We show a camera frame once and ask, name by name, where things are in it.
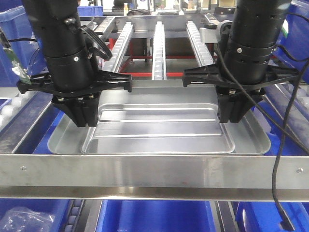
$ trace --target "screw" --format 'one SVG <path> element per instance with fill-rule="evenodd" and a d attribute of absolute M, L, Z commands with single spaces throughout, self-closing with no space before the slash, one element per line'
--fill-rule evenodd
<path fill-rule="evenodd" d="M 298 169 L 296 170 L 297 173 L 302 173 L 303 171 L 304 171 L 304 169 L 302 169 L 302 168 L 298 168 Z"/>
<path fill-rule="evenodd" d="M 230 90 L 228 91 L 229 95 L 234 95 L 236 93 L 236 90 L 233 88 L 230 88 Z"/>
<path fill-rule="evenodd" d="M 67 18 L 66 20 L 64 20 L 64 23 L 69 25 L 69 24 L 74 24 L 76 22 L 75 18 Z"/>

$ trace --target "black cylindrical actuator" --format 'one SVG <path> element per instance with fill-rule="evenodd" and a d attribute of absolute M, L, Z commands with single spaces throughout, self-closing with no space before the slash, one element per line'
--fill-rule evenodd
<path fill-rule="evenodd" d="M 224 61 L 241 84 L 257 84 L 264 79 L 290 3 L 291 0 L 237 1 Z"/>
<path fill-rule="evenodd" d="M 85 38 L 79 28 L 77 0 L 23 0 L 28 19 L 45 56 L 55 88 L 71 92 L 88 87 L 93 78 Z"/>

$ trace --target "blue plastic bin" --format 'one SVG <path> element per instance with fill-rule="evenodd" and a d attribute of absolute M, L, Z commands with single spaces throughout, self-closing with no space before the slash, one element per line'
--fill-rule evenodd
<path fill-rule="evenodd" d="M 0 219 L 8 210 L 18 206 L 55 215 L 50 232 L 63 229 L 69 216 L 69 200 L 0 199 Z"/>
<path fill-rule="evenodd" d="M 103 16 L 103 6 L 79 6 L 78 14 L 80 17 Z"/>
<path fill-rule="evenodd" d="M 309 2 L 296 0 L 291 4 L 289 12 L 309 17 Z M 287 38 L 285 38 L 283 33 L 281 33 L 278 43 L 284 45 L 296 59 L 309 57 L 309 23 L 294 15 L 288 15 L 286 19 L 288 22 L 289 34 Z M 294 62 L 290 60 L 280 49 L 277 49 L 274 54 L 288 66 L 295 67 L 299 70 L 301 70 L 305 64 L 304 62 Z M 309 69 L 307 69 L 304 75 L 304 80 L 309 83 Z"/>
<path fill-rule="evenodd" d="M 0 1 L 0 12 L 7 11 L 17 6 L 21 6 L 21 5 L 22 5 L 21 0 L 1 0 Z"/>
<path fill-rule="evenodd" d="M 31 38 L 32 28 L 28 21 L 23 6 L 0 12 L 0 27 L 8 39 Z M 31 60 L 34 65 L 29 74 L 39 74 L 45 67 L 45 61 L 41 52 L 35 55 L 38 49 L 36 42 L 22 41 L 12 43 L 12 48 L 19 57 L 24 68 L 29 66 Z M 14 87 L 19 77 L 13 73 L 12 64 L 0 45 L 0 87 Z"/>
<path fill-rule="evenodd" d="M 308 232 L 309 216 L 302 203 L 282 203 L 296 232 Z M 272 202 L 239 203 L 236 221 L 240 232 L 285 232 L 279 228 L 281 218 Z"/>
<path fill-rule="evenodd" d="M 215 232 L 209 202 L 104 201 L 96 232 Z"/>

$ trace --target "aluminum tray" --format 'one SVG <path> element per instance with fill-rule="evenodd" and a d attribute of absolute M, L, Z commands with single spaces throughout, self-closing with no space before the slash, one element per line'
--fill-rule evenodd
<path fill-rule="evenodd" d="M 270 141 L 249 112 L 220 124 L 212 85 L 179 80 L 134 81 L 132 93 L 102 93 L 96 128 L 64 116 L 49 140 L 57 154 L 264 154 Z"/>

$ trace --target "wire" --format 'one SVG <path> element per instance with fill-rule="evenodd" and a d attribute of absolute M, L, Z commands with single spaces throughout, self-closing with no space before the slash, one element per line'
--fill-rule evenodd
<path fill-rule="evenodd" d="M 291 57 L 293 60 L 295 61 L 301 61 L 301 60 L 297 60 L 295 59 L 286 49 L 285 47 L 281 47 L 281 49 L 284 51 L 284 53 L 286 53 L 286 55 L 288 57 Z M 240 88 L 240 90 L 244 93 L 244 95 L 261 111 L 262 114 L 264 114 L 270 121 L 275 122 L 275 120 L 267 114 L 267 112 L 264 111 L 264 109 L 262 107 L 260 107 L 260 105 L 258 105 L 254 99 L 247 93 L 247 91 L 242 87 L 242 85 L 236 80 L 236 78 L 233 76 L 233 74 L 228 70 L 224 59 L 223 59 L 223 55 L 220 51 L 220 49 L 218 48 L 218 45 L 216 46 L 216 50 L 217 50 L 217 54 L 219 59 L 221 60 L 222 66 L 224 68 L 224 70 L 226 71 L 226 73 L 228 74 L 228 76 L 237 84 L 237 86 Z M 278 213 L 282 219 L 281 222 L 281 226 L 283 229 L 287 230 L 287 231 L 294 231 L 294 226 L 291 222 L 291 220 L 289 219 L 287 213 L 285 212 L 284 208 L 282 207 L 282 205 L 280 204 L 279 200 L 278 200 L 278 195 L 277 195 L 277 188 L 276 188 L 276 183 L 277 183 L 277 171 L 278 171 L 278 166 L 279 166 L 279 162 L 280 162 L 280 158 L 282 155 L 282 151 L 283 151 L 283 147 L 284 147 L 284 143 L 285 143 L 285 138 L 286 136 L 293 138 L 292 140 L 294 142 L 297 142 L 297 144 L 300 144 L 301 148 L 307 153 L 309 154 L 309 150 L 297 139 L 295 139 L 294 137 L 292 137 L 287 131 L 286 131 L 286 127 L 287 127 L 287 120 L 288 120 L 288 116 L 289 113 L 291 111 L 291 108 L 293 106 L 294 100 L 296 98 L 296 94 L 297 94 L 297 89 L 299 87 L 300 81 L 307 69 L 307 67 L 309 66 L 309 58 L 304 59 L 303 61 L 307 61 L 306 64 L 303 66 L 301 72 L 299 73 L 299 76 L 296 80 L 293 92 L 292 92 L 292 96 L 289 100 L 288 106 L 286 108 L 285 114 L 284 114 L 284 119 L 283 119 L 283 126 L 280 127 L 277 122 L 275 122 L 274 124 L 282 131 L 282 137 L 281 137 L 281 142 L 280 142 L 280 147 L 276 156 L 276 160 L 275 160 L 275 164 L 273 167 L 273 173 L 272 173 L 272 195 L 273 195 L 273 199 L 276 205 L 276 208 L 278 210 Z"/>
<path fill-rule="evenodd" d="M 106 60 L 110 60 L 112 58 L 112 52 L 110 51 L 110 49 L 108 48 L 108 46 L 104 43 L 103 40 L 101 40 L 94 32 L 93 30 L 91 30 L 89 27 L 87 26 L 82 26 L 80 28 L 83 32 L 85 32 L 88 36 L 90 36 L 90 38 L 96 42 L 99 46 L 100 49 L 103 50 L 103 52 L 106 54 L 107 59 Z"/>
<path fill-rule="evenodd" d="M 298 16 L 304 20 L 306 20 L 308 23 L 309 23 L 309 18 L 303 16 L 303 15 L 300 15 L 300 14 L 296 14 L 296 13 L 292 13 L 292 12 L 289 12 L 288 15 L 295 15 L 295 16 Z"/>
<path fill-rule="evenodd" d="M 233 74 L 228 70 L 226 63 L 224 62 L 223 55 L 221 51 L 218 49 L 218 44 L 215 45 L 218 58 L 221 60 L 221 64 L 227 73 L 227 75 L 232 79 L 232 81 L 238 86 L 238 88 L 243 92 L 243 94 L 248 98 L 248 100 L 265 116 L 267 117 L 282 133 L 288 136 L 296 145 L 298 145 L 306 154 L 309 155 L 309 149 L 304 146 L 298 139 L 288 133 L 285 129 L 283 129 L 258 103 L 254 101 L 254 99 L 247 93 L 244 87 L 235 79 Z"/>
<path fill-rule="evenodd" d="M 287 127 L 289 113 L 291 111 L 291 108 L 293 106 L 294 100 L 296 98 L 297 90 L 299 88 L 300 81 L 301 81 L 301 79 L 302 79 L 302 77 L 303 77 L 303 75 L 304 75 L 304 73 L 305 73 L 305 71 L 306 71 L 306 69 L 308 67 L 309 67 L 309 60 L 307 59 L 306 64 L 303 66 L 303 68 L 300 71 L 299 76 L 298 76 L 298 78 L 297 78 L 297 80 L 295 82 L 294 89 L 293 89 L 290 101 L 288 103 L 288 106 L 286 107 L 286 111 L 285 111 L 284 118 L 283 118 L 283 125 L 282 125 L 282 127 L 284 129 L 286 129 L 286 127 Z M 277 193 L 277 186 L 276 186 L 277 185 L 278 166 L 279 166 L 280 158 L 282 156 L 285 139 L 286 139 L 285 134 L 282 134 L 279 150 L 278 150 L 278 153 L 277 153 L 277 156 L 276 156 L 276 160 L 275 160 L 275 164 L 274 164 L 274 168 L 273 168 L 271 186 L 272 186 L 272 195 L 273 195 L 273 198 L 274 198 L 277 210 L 278 210 L 278 212 L 279 212 L 279 214 L 281 215 L 281 218 L 282 218 L 282 222 L 281 222 L 282 227 L 286 228 L 286 230 L 288 230 L 288 231 L 294 231 L 295 229 L 293 228 L 293 225 L 292 225 L 289 217 L 287 216 L 284 208 L 282 207 L 282 205 L 280 204 L 280 202 L 278 200 L 278 193 Z"/>
<path fill-rule="evenodd" d="M 280 48 L 280 49 L 285 53 L 285 55 L 286 55 L 289 59 L 291 59 L 291 60 L 293 60 L 293 61 L 296 61 L 296 62 L 304 62 L 304 61 L 308 60 L 308 58 L 305 58 L 305 59 L 296 59 L 296 58 L 293 57 L 293 56 L 286 50 L 286 48 L 285 48 L 283 45 L 281 45 L 281 44 L 277 44 L 275 47 Z"/>
<path fill-rule="evenodd" d="M 18 38 L 18 39 L 11 39 L 11 40 L 8 40 L 10 43 L 13 43 L 13 42 L 19 42 L 19 41 L 32 41 L 32 42 L 37 42 L 36 39 L 32 39 L 32 38 Z"/>

